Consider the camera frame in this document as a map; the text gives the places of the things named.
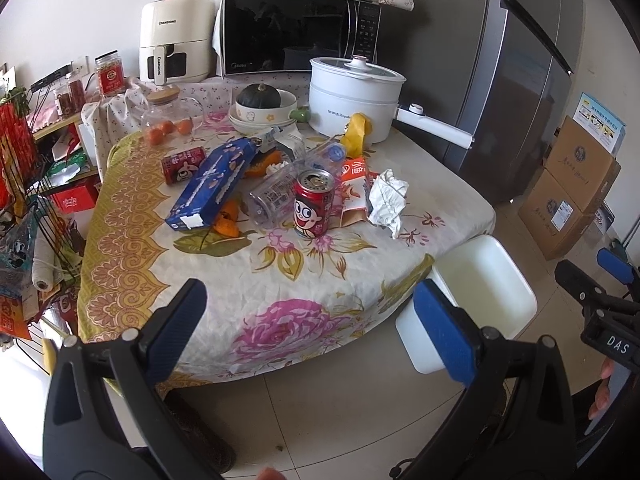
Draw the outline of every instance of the microwave control panel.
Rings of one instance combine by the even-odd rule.
[[[358,3],[358,18],[356,20],[356,37],[353,53],[356,56],[364,56],[373,63],[380,27],[380,6]]]

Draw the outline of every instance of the refrigerator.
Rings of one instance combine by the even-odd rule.
[[[401,103],[474,136],[464,150],[396,127],[491,204],[522,194],[562,120],[582,41],[583,0],[414,0],[384,7],[378,63]]]

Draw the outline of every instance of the white pot lid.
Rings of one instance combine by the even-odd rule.
[[[383,66],[367,63],[367,58],[363,56],[353,56],[353,59],[315,57],[311,60],[311,65],[341,75],[354,76],[357,79],[371,78],[393,83],[406,81],[402,74]]]

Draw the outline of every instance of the wall outlet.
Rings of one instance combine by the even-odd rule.
[[[78,72],[80,77],[89,75],[89,56],[82,56],[76,59],[73,63],[73,70]]]

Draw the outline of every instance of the green pumpkin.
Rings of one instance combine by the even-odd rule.
[[[280,93],[273,87],[264,83],[254,83],[244,88],[236,99],[239,105],[247,108],[280,108],[282,98]]]

